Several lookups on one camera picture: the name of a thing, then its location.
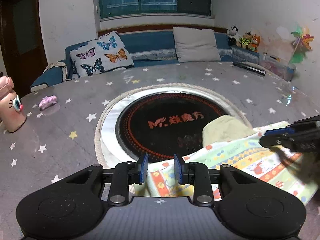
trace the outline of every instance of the panda plush toy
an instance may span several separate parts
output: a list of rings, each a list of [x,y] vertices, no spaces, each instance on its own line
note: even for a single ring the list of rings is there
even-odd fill
[[[232,26],[228,30],[228,45],[236,45],[237,41],[239,40],[241,36],[238,33],[238,28],[236,26]]]

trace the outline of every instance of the chinese characters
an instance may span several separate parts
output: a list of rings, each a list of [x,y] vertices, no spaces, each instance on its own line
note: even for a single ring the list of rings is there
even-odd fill
[[[184,113],[181,116],[178,115],[173,115],[169,117],[169,124],[178,124],[178,123],[182,123],[182,122],[191,122],[197,119],[203,119],[204,115],[201,112],[195,111],[192,114],[187,114]],[[154,127],[166,127],[168,126],[167,123],[165,123],[166,118],[162,117],[157,119],[155,122],[152,121],[148,121],[148,125],[150,127],[150,129],[153,129]]]

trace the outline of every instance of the window sill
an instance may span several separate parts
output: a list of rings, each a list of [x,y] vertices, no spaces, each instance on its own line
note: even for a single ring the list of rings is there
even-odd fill
[[[100,19],[100,22],[105,22],[105,21],[109,21],[109,20],[116,20],[116,19],[131,18],[131,17],[143,17],[143,16],[189,16],[189,17],[214,19],[214,16],[211,17],[211,16],[188,14],[188,13],[163,13],[162,12],[162,13],[137,13],[137,14],[128,14],[128,15],[121,15],[121,16],[112,16],[112,17]]]

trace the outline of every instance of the gray star-patterned tablecloth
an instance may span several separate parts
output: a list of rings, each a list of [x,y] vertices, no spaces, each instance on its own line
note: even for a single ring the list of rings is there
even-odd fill
[[[97,162],[95,128],[110,100],[135,88],[174,82],[221,94],[246,115],[253,127],[293,122],[320,111],[308,96],[276,75],[261,77],[231,62],[119,70],[28,94],[22,98],[28,116],[23,126],[14,133],[0,126],[0,239],[2,235],[4,240],[23,237],[15,218],[16,206],[23,197]],[[57,96],[58,103],[41,112],[37,105],[52,95]],[[318,236],[320,216],[311,202],[308,205],[314,206],[308,215],[312,218],[307,217],[305,227],[308,234],[313,230],[312,235]]]

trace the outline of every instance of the black round turntable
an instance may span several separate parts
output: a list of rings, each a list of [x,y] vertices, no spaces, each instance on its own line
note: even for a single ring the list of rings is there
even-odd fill
[[[141,98],[121,113],[117,139],[133,158],[149,153],[149,162],[189,155],[202,148],[202,130],[209,122],[227,114],[218,104],[182,92]]]

